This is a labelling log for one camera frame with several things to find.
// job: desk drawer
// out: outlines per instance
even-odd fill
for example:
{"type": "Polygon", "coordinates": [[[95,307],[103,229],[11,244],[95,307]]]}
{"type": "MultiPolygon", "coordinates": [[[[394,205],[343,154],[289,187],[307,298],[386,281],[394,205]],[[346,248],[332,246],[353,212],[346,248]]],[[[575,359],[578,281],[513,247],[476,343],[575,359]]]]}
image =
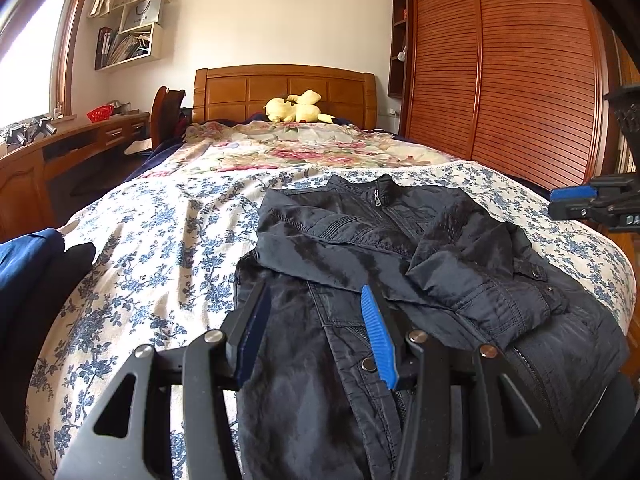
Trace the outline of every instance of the desk drawer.
{"type": "Polygon", "coordinates": [[[122,126],[104,126],[100,128],[98,138],[107,146],[122,142],[131,136],[131,124],[123,124],[122,126]]]}
{"type": "Polygon", "coordinates": [[[138,121],[137,123],[133,123],[130,127],[131,135],[137,135],[146,129],[146,121],[138,121]]]}

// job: metal bolt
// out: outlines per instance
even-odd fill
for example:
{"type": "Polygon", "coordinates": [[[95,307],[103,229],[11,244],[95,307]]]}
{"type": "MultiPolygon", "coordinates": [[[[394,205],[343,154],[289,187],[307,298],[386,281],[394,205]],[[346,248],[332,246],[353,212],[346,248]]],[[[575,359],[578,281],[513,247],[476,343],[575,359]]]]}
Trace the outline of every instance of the metal bolt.
{"type": "Polygon", "coordinates": [[[219,343],[225,338],[225,333],[222,330],[209,330],[204,335],[204,341],[207,343],[219,343]]]}
{"type": "Polygon", "coordinates": [[[424,343],[427,341],[427,333],[424,330],[411,330],[409,332],[409,341],[412,343],[424,343]]]}
{"type": "Polygon", "coordinates": [[[480,355],[487,359],[493,359],[498,355],[498,349],[492,345],[482,345],[480,347],[480,355]]]}
{"type": "Polygon", "coordinates": [[[151,345],[140,345],[133,352],[138,359],[142,359],[143,357],[149,357],[154,351],[154,348],[151,345]]]}
{"type": "Polygon", "coordinates": [[[360,368],[366,372],[375,372],[378,369],[376,362],[371,357],[365,357],[360,363],[360,368]]]}

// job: window frame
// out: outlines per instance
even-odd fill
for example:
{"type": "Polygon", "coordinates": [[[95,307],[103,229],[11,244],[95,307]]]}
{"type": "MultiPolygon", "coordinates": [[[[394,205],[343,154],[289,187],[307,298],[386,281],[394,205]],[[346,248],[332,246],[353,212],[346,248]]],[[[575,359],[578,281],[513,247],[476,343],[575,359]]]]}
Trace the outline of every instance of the window frame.
{"type": "Polygon", "coordinates": [[[69,116],[71,109],[71,81],[73,73],[76,38],[86,0],[66,0],[58,24],[58,38],[54,48],[51,65],[50,106],[53,110],[58,104],[62,114],[69,116]]]}

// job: window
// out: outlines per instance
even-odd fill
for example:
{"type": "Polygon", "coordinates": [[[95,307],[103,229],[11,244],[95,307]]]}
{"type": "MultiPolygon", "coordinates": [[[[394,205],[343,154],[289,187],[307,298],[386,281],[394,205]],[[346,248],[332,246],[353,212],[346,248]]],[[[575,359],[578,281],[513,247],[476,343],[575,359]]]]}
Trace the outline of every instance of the window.
{"type": "Polygon", "coordinates": [[[0,128],[47,114],[51,69],[65,0],[46,0],[0,60],[0,128]]]}

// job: snap button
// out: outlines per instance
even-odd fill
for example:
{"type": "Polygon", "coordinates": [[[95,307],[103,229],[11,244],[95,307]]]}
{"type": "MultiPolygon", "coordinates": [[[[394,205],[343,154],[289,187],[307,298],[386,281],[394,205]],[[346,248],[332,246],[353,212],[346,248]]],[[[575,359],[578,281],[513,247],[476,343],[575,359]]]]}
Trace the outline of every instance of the snap button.
{"type": "Polygon", "coordinates": [[[375,372],[378,367],[371,357],[365,357],[360,363],[360,367],[366,372],[375,372]]]}

